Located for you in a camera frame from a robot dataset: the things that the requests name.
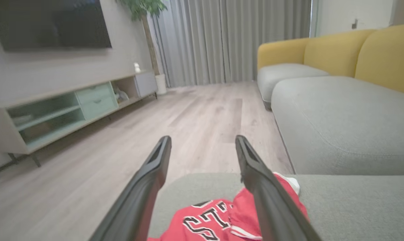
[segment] red jersey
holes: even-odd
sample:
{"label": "red jersey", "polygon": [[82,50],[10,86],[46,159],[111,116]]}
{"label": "red jersey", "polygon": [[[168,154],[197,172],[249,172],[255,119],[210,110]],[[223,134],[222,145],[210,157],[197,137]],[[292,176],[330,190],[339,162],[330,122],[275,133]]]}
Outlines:
{"label": "red jersey", "polygon": [[[275,174],[284,189],[307,217],[290,182]],[[243,241],[261,240],[253,195],[243,188],[233,199],[216,199],[180,209],[159,239],[148,241]]]}

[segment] floor plank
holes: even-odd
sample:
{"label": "floor plank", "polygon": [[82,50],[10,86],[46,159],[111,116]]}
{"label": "floor plank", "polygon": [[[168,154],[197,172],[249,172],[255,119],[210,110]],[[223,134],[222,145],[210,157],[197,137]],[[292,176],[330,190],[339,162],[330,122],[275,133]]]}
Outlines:
{"label": "floor plank", "polygon": [[173,140],[165,185],[239,172],[237,134],[273,171],[292,173],[255,82],[183,87],[144,99],[0,172],[0,241],[87,240],[160,137]]}

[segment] light green drawer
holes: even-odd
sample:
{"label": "light green drawer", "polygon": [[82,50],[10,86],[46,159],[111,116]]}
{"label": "light green drawer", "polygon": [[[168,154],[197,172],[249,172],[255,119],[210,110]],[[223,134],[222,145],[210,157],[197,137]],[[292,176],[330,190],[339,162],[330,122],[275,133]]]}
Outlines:
{"label": "light green drawer", "polygon": [[115,99],[112,97],[107,97],[103,99],[93,100],[82,105],[82,110],[84,117],[87,120],[102,116],[104,113],[113,111],[116,109],[116,105],[114,104]]}
{"label": "light green drawer", "polygon": [[78,90],[75,93],[82,105],[112,95],[110,92],[110,83],[95,85],[86,89]]}

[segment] gray curtain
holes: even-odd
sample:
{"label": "gray curtain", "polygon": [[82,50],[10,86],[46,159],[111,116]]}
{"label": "gray curtain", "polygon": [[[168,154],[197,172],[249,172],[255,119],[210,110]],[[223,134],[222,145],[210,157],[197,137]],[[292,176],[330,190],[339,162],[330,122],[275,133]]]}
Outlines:
{"label": "gray curtain", "polygon": [[309,36],[311,0],[168,0],[155,18],[168,87],[251,81],[262,43]]}

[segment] white plant pot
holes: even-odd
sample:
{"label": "white plant pot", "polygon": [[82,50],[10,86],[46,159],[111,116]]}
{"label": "white plant pot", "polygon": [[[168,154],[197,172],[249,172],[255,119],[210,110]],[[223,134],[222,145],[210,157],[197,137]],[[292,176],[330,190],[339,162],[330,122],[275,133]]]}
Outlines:
{"label": "white plant pot", "polygon": [[156,83],[157,83],[157,94],[163,95],[166,94],[166,79],[165,75],[156,75]]}

